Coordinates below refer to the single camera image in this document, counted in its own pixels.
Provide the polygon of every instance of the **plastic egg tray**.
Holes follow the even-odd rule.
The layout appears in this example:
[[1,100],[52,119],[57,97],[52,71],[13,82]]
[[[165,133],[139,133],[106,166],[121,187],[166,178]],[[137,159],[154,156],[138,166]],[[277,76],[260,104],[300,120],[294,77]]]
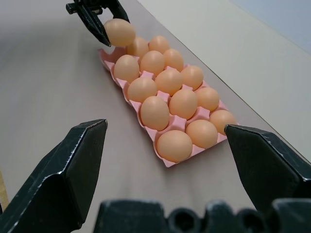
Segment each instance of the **plastic egg tray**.
[[[205,109],[203,107],[198,107],[196,112],[195,112],[195,114],[193,115],[193,117],[190,118],[189,120],[186,120],[186,119],[181,118],[179,116],[175,116],[175,115],[171,115],[170,114],[169,124],[162,131],[157,131],[157,130],[153,130],[153,129],[150,129],[148,127],[145,127],[142,124],[142,122],[141,122],[140,114],[139,114],[141,103],[129,100],[127,98],[127,89],[128,89],[130,84],[127,81],[125,81],[125,80],[117,79],[117,78],[114,77],[114,65],[115,65],[116,61],[121,56],[125,55],[125,48],[115,48],[114,51],[111,54],[107,54],[103,49],[101,49],[101,50],[99,50],[99,54],[100,54],[100,59],[101,59],[103,65],[104,65],[104,67],[110,71],[110,74],[111,74],[111,77],[112,77],[113,81],[122,89],[125,101],[129,105],[131,105],[134,108],[134,110],[136,111],[138,122],[139,122],[140,126],[147,131],[149,137],[153,141],[153,146],[154,146],[154,150],[155,150],[156,155],[159,157],[159,159],[161,159],[164,162],[166,167],[171,167],[171,166],[177,164],[177,163],[174,163],[174,162],[170,162],[170,161],[168,161],[166,159],[163,159],[157,153],[157,151],[156,151],[156,142],[159,139],[159,137],[162,134],[164,134],[165,132],[170,131],[170,130],[180,130],[180,131],[185,132],[186,127],[191,122],[193,122],[195,120],[200,120],[200,119],[209,120],[209,116],[210,116],[210,114],[212,112],[210,112],[209,110],[207,110],[207,109]],[[145,77],[146,79],[153,79],[153,80],[155,79],[155,76],[154,76],[153,73],[149,73],[149,72],[146,72],[146,71],[140,73],[139,76],[140,77]],[[203,81],[203,83],[201,84],[201,86],[198,89],[203,88],[203,87],[209,87],[209,85],[205,81]],[[192,90],[191,87],[186,86],[186,85],[183,85],[182,89],[190,89],[190,90]],[[170,99],[171,99],[169,94],[164,93],[162,91],[158,91],[156,96],[161,97],[167,104],[170,102]],[[227,108],[223,104],[223,102],[219,101],[219,105],[218,105],[218,107],[214,111],[221,110],[221,109],[222,110],[227,110]],[[224,141],[224,140],[226,140],[226,139],[227,139],[226,136],[218,133],[217,144],[222,142],[222,141]],[[200,152],[202,152],[204,150],[206,150],[206,149],[197,147],[196,145],[192,145],[192,153],[191,153],[189,158],[195,156],[196,154],[198,154],[198,153],[200,153]]]

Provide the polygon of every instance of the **held egg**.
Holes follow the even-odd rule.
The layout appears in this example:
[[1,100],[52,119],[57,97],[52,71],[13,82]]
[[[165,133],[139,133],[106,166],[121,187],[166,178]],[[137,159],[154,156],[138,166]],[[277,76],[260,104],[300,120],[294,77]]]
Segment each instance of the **held egg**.
[[217,143],[218,133],[216,127],[207,120],[195,120],[186,128],[186,134],[193,144],[207,149]]
[[137,60],[131,55],[120,57],[114,67],[114,77],[126,80],[131,83],[139,77],[139,65]]
[[140,118],[144,126],[161,131],[169,124],[170,111],[163,99],[150,96],[141,105]]
[[164,52],[165,66],[172,67],[181,72],[184,69],[184,59],[180,52],[169,49]]
[[183,76],[176,69],[162,71],[155,79],[159,91],[175,94],[183,85]]
[[170,49],[169,41],[161,35],[153,37],[149,43],[149,51],[155,50],[164,54],[164,52],[169,49]]
[[237,124],[234,116],[226,110],[218,110],[209,116],[209,121],[216,127],[217,132],[225,135],[226,125]]
[[198,97],[198,106],[214,111],[219,104],[218,92],[210,87],[204,87],[195,91]]
[[150,51],[143,56],[140,62],[140,71],[144,70],[150,73],[154,73],[157,76],[164,70],[165,61],[162,53],[158,51]]
[[126,20],[113,18],[104,24],[111,45],[124,47],[133,42],[136,37],[135,28]]
[[193,91],[198,89],[203,82],[204,73],[199,67],[186,67],[181,71],[181,74],[183,75],[184,85],[192,87]]
[[192,142],[186,133],[172,130],[160,136],[156,150],[162,158],[178,163],[190,157]]
[[132,81],[127,89],[127,97],[129,100],[143,103],[150,96],[155,96],[157,87],[155,82],[146,77],[140,77]]
[[140,36],[136,36],[133,43],[126,47],[126,54],[139,57],[142,57],[149,52],[148,42],[145,41]]
[[188,89],[177,91],[170,100],[170,113],[190,119],[198,107],[196,94]]

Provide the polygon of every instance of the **table surface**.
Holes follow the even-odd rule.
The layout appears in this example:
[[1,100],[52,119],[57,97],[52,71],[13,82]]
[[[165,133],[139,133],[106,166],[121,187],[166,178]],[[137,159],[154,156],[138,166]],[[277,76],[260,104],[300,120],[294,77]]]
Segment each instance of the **table surface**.
[[[77,15],[67,14],[66,2],[34,0],[22,6],[27,14],[20,11],[11,16],[18,19],[9,20],[6,12],[16,3],[5,0],[0,14],[0,170],[10,200],[71,127],[106,118],[98,184],[79,232],[92,232],[99,204],[107,199],[158,200],[166,214],[185,206],[202,215],[205,203],[214,199],[227,201],[235,210],[252,206],[227,141],[165,168],[135,112],[103,68],[97,53],[103,45]],[[138,2],[121,3],[138,35],[147,40],[164,35],[187,63],[203,69],[206,82],[218,90],[240,124],[273,132]],[[34,6],[43,7],[43,12]],[[108,18],[111,15],[105,14],[102,20]]]

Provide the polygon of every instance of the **robotic arm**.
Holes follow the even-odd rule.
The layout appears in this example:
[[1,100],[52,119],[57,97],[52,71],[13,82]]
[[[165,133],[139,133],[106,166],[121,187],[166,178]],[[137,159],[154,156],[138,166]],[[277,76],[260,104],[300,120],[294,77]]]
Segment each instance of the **robotic arm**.
[[103,44],[111,46],[103,23],[98,15],[103,13],[102,8],[108,8],[113,18],[121,18],[128,22],[128,16],[118,0],[74,0],[66,5],[69,14],[77,13],[86,28]]

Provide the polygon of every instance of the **brown egg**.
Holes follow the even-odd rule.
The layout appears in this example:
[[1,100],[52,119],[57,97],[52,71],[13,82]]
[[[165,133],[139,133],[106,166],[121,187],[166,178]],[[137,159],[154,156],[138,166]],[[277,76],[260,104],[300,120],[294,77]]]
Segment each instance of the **brown egg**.
[[154,73],[157,76],[164,70],[165,61],[162,53],[158,51],[150,51],[143,56],[140,62],[140,71],[144,70],[150,73]]
[[183,85],[183,76],[176,69],[162,71],[155,79],[159,91],[175,94]]
[[195,120],[186,128],[193,144],[207,149],[217,143],[218,133],[216,127],[207,120]]
[[160,136],[156,150],[162,158],[178,163],[190,157],[192,142],[186,133],[172,130]]
[[225,126],[226,125],[235,125],[237,122],[235,121],[234,116],[226,111],[226,110],[218,110],[214,113],[212,113],[209,116],[209,121],[213,123],[213,125],[216,127],[217,132],[225,135]]
[[184,69],[184,59],[180,52],[174,49],[166,50],[164,55],[165,66],[172,67],[181,72]]
[[186,67],[181,71],[181,74],[183,75],[184,85],[192,87],[193,91],[198,89],[203,82],[204,73],[199,67]]
[[126,47],[126,54],[139,57],[140,59],[147,52],[149,52],[148,42],[140,36],[136,36],[133,43]]
[[129,100],[143,103],[150,96],[155,96],[157,87],[155,82],[146,77],[135,79],[127,89]]
[[132,24],[120,18],[113,18],[104,24],[111,45],[124,47],[131,44],[136,32]]
[[170,113],[187,120],[193,116],[197,107],[198,98],[188,89],[177,91],[170,100]]
[[139,65],[137,60],[131,55],[123,55],[120,57],[114,68],[114,77],[126,80],[131,83],[139,77]]
[[169,124],[170,111],[163,99],[151,96],[142,103],[140,118],[144,126],[161,131]]
[[219,104],[219,95],[218,92],[210,87],[204,87],[195,91],[196,96],[198,97],[198,105],[214,111]]
[[149,51],[155,50],[155,51],[158,51],[164,54],[164,52],[169,49],[170,49],[170,44],[168,40],[161,35],[155,36],[154,38],[152,38],[152,40],[149,43]]

